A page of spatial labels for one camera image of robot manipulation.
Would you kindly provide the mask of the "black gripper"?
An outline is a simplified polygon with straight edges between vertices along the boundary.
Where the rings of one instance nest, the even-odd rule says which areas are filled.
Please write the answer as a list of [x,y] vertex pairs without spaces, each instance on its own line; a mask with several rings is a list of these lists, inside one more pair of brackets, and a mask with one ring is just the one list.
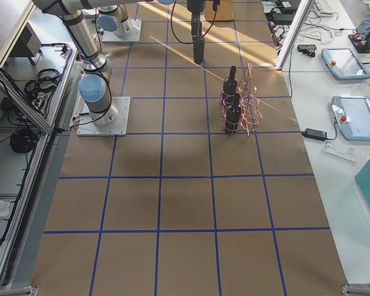
[[[192,40],[197,41],[202,38],[201,12],[205,10],[206,0],[187,0],[186,7],[191,15],[191,35]],[[212,10],[216,12],[219,9],[220,0],[212,1]]]

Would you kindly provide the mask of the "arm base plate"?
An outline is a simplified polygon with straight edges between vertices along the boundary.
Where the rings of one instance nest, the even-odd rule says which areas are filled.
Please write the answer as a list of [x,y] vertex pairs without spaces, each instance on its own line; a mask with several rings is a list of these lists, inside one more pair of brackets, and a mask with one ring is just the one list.
[[108,20],[103,26],[103,43],[138,43],[141,37],[141,19],[128,19],[125,22]]
[[[78,136],[125,136],[128,127],[130,97],[113,97],[112,106],[101,119],[93,122],[98,116],[92,113],[82,116],[77,126]],[[89,113],[86,103],[83,112]]]

